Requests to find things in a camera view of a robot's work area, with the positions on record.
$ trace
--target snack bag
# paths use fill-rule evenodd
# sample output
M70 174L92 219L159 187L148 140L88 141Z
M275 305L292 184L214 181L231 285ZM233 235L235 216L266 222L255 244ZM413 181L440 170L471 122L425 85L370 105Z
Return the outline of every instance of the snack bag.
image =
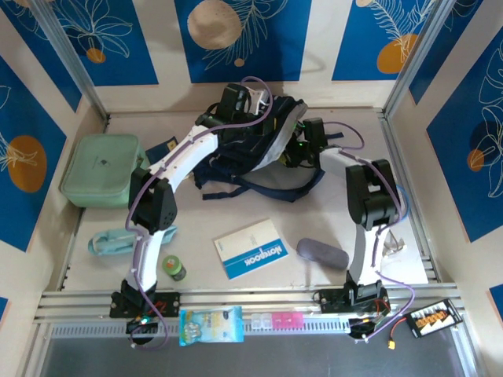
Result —
M244 341L243 311L240 306L180 312L180 346L195 342L238 343Z

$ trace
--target light blue cloth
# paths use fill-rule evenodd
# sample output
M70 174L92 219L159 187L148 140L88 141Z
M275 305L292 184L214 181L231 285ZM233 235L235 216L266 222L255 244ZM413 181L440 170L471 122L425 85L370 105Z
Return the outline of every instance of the light blue cloth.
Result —
M162 244L169 243L177 231L172 225L164 233ZM99 232L89 240L88 249L94 255L117 255L133 252L136 234L124 228Z

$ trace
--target small green bottle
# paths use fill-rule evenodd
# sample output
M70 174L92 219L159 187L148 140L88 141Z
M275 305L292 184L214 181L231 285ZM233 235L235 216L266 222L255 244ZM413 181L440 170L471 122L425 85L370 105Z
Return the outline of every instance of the small green bottle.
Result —
M187 274L187 271L180 262L180 259L174 255L168 255L163 260L163 269L174 281L182 280Z

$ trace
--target white floor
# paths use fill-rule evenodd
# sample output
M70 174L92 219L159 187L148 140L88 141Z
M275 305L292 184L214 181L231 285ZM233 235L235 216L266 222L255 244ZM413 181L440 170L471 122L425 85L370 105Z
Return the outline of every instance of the white floor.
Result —
M112 117L108 132L136 134L145 149L176 136L180 141L193 125L196 113L123 115ZM377 114L369 110L309 111L307 117L321 116L326 122L339 120L350 123L362 132L367 146L359 153L370 159L389 159ZM327 126L327 132L342 130L345 138L340 144L357 145L358 139L350 131L338 126ZM309 179L305 169L287 170L274 165L255 172L253 181L286 189ZM205 186L205 191L229 189L223 185ZM201 192L187 179L175 194L178 233L172 242L162 247L160 260L175 254L187 269L187 277L174 282L158 267L158 288L177 290L239 290L285 289L341 285L345 273L334 273L316 263L301 259L296 244L303 237L342 247L353 255L355 226L347 211L346 188L343 179L326 174L320 184L306 197L295 203L268 199L254 192L246 192L232 199L203 201ZM90 238L106 229L124 227L127 210L88 209L75 240L67 291L117 290L130 266L131 254L97 257L87 250ZM271 218L288 248L288 257L234 280L228 280L212 240L259 220ZM406 249L384 259L383 274L409 284L428 282L420 253L408 220L396 225L394 233L406 242Z

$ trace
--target green lunch box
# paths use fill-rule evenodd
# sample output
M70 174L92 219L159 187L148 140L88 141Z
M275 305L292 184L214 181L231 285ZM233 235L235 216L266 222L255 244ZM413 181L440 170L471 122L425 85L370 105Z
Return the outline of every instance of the green lunch box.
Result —
M131 173L149 165L134 135L85 136L75 148L61 192L77 207L126 208Z

